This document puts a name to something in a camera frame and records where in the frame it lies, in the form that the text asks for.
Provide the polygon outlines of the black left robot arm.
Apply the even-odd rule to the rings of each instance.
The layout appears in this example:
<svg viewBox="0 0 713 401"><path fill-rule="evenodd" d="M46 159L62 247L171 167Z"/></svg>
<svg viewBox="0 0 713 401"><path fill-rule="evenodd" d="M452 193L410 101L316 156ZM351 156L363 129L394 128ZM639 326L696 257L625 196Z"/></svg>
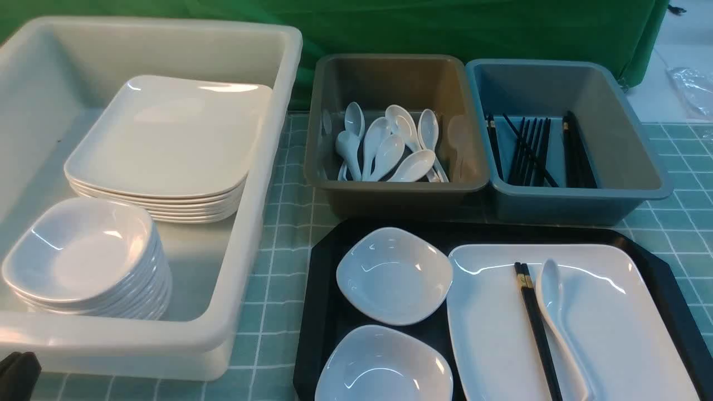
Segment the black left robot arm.
<svg viewBox="0 0 713 401"><path fill-rule="evenodd" d="M1 362L1 400L30 400L42 368L33 352L12 352Z"/></svg>

